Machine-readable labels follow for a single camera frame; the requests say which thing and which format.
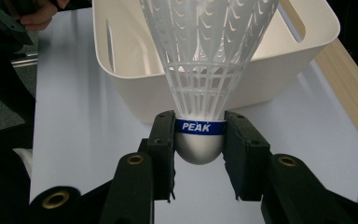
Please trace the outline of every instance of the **human hand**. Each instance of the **human hand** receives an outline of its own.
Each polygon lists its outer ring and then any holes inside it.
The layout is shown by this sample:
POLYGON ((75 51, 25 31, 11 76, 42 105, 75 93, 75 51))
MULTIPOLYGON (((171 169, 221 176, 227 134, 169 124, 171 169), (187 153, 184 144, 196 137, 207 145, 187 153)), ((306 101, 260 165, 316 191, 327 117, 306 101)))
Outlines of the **human hand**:
MULTIPOLYGON (((60 8, 64 9, 70 0, 57 0, 60 8)), ((36 12, 20 17, 20 22, 28 31, 41 31, 48 27, 58 9, 49 0, 33 0, 36 12)))

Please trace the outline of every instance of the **person's leg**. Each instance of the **person's leg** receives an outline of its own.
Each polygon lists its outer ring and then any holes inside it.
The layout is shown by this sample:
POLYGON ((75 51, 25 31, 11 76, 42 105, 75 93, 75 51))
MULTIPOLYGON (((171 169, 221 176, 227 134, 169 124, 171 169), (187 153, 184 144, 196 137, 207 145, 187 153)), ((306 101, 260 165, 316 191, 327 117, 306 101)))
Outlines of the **person's leg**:
POLYGON ((34 121, 35 98, 28 92, 10 59, 0 55, 0 101, 25 122, 34 121))

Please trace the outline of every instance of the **white rounded tip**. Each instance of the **white rounded tip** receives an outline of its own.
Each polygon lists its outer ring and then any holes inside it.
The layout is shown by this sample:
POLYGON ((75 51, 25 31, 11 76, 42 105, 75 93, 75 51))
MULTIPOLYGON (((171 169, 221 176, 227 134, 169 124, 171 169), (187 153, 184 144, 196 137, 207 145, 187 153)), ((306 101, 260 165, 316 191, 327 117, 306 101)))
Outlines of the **white rounded tip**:
POLYGON ((224 146, 225 121, 178 119, 175 150, 187 162, 202 165, 214 161, 224 146))

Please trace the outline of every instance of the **person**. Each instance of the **person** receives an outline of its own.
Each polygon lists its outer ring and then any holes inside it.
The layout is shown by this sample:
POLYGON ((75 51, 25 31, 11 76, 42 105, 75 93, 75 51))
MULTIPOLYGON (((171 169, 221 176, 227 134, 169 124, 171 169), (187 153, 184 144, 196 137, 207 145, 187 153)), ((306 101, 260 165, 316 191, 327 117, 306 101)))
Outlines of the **person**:
MULTIPOLYGON (((11 15, 17 16, 26 30, 41 31, 48 27, 58 9, 49 0, 34 3, 35 13, 19 16, 12 8, 11 15)), ((68 3, 69 0, 57 0, 60 8, 68 3)), ((0 100, 25 121, 0 131, 0 223, 27 223, 31 178, 24 156, 29 156, 33 147, 35 99, 23 86, 9 59, 9 54, 22 48, 22 44, 2 32, 0 43, 7 43, 0 48, 0 100)))

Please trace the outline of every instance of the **finger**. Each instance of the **finger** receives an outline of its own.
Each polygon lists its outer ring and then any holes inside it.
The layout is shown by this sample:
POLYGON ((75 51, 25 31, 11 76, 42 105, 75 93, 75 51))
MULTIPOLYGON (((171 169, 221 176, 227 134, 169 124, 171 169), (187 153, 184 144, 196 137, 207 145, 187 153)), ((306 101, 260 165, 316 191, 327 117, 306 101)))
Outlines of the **finger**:
POLYGON ((57 0, 57 4, 60 6, 60 8, 64 9, 66 5, 68 5, 70 0, 57 0))
POLYGON ((51 18, 57 14, 57 8, 52 4, 46 4, 39 8, 36 13, 24 15, 20 21, 23 25, 37 25, 46 21, 51 21, 51 18))
POLYGON ((42 31, 48 27, 52 19, 39 24, 26 25, 25 30, 27 31, 42 31))

